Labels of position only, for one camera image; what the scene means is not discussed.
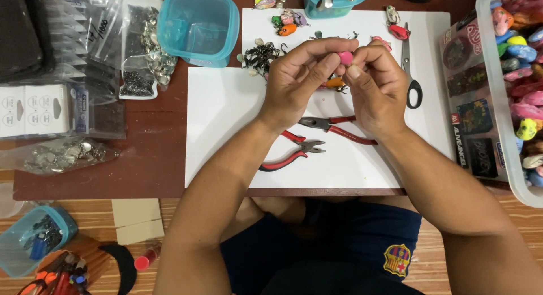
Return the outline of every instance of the embroidered badge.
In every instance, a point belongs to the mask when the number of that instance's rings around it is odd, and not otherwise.
[[[407,266],[411,261],[411,252],[405,244],[389,246],[384,252],[384,257],[386,259],[383,264],[385,271],[400,277],[406,276]]]

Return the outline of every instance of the pliers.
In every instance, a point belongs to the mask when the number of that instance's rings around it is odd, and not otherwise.
[[[260,168],[258,168],[260,171],[264,172],[272,172],[277,171],[281,168],[284,168],[288,166],[290,163],[292,163],[296,158],[298,157],[308,157],[306,153],[324,153],[325,150],[321,150],[318,148],[315,148],[314,146],[322,145],[326,142],[324,141],[311,141],[307,142],[305,141],[305,137],[298,137],[295,134],[285,130],[281,133],[282,136],[287,137],[292,142],[296,143],[299,146],[302,146],[302,149],[292,153],[291,156],[289,156],[287,159],[278,162],[278,163],[263,163],[260,165]]]
[[[337,117],[337,118],[329,118],[329,119],[304,117],[304,118],[301,118],[300,121],[298,121],[298,123],[301,125],[308,126],[310,128],[314,128],[314,129],[323,129],[323,130],[326,130],[326,132],[335,132],[336,134],[339,134],[354,142],[360,143],[361,145],[376,145],[377,144],[377,141],[375,140],[358,137],[356,135],[353,135],[347,132],[346,130],[340,129],[337,126],[332,125],[332,124],[344,123],[344,122],[349,122],[349,121],[356,121],[356,116]]]

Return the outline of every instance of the scissors handle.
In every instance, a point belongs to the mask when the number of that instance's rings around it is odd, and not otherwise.
[[[417,103],[413,106],[411,104],[411,98],[410,93],[411,90],[414,89],[417,91]],[[409,85],[409,88],[407,89],[407,107],[414,110],[420,107],[420,105],[423,103],[423,89],[420,87],[419,82],[417,80],[411,81],[411,84]]]

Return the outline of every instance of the fingernail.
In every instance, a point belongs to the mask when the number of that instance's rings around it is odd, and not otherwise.
[[[347,68],[346,74],[351,80],[355,80],[362,74],[362,71],[357,65],[350,65],[349,68]]]
[[[337,53],[332,53],[326,58],[326,61],[324,61],[324,64],[326,64],[326,69],[328,69],[328,71],[331,72],[331,71],[336,70],[336,68],[339,66],[339,62],[340,62],[339,55],[337,55]]]

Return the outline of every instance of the teal plastic container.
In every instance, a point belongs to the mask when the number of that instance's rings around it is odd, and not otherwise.
[[[156,35],[168,54],[203,67],[223,68],[240,32],[232,0],[164,0]]]
[[[343,17],[352,10],[352,7],[363,1],[364,0],[334,0],[334,5],[332,7],[325,8],[322,11],[316,9],[316,4],[319,0],[303,0],[303,4],[308,18],[313,20],[325,20],[327,18]]]
[[[41,232],[41,230],[34,230],[33,226],[46,215],[51,217],[63,235],[60,243],[51,251],[59,250],[77,233],[77,224],[63,208],[39,206],[32,209],[0,235],[0,267],[10,277],[26,276],[41,262],[41,260],[31,260],[31,248],[24,249],[23,247],[29,239]]]

